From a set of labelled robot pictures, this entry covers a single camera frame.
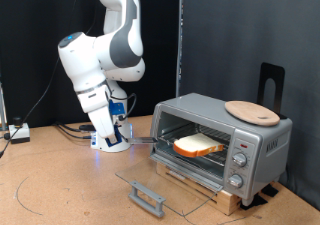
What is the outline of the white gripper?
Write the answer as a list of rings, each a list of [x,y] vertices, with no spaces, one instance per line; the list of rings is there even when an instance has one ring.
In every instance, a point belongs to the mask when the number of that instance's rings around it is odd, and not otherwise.
[[[88,113],[88,116],[97,133],[102,138],[108,138],[110,144],[118,142],[114,132],[114,125],[107,106]]]

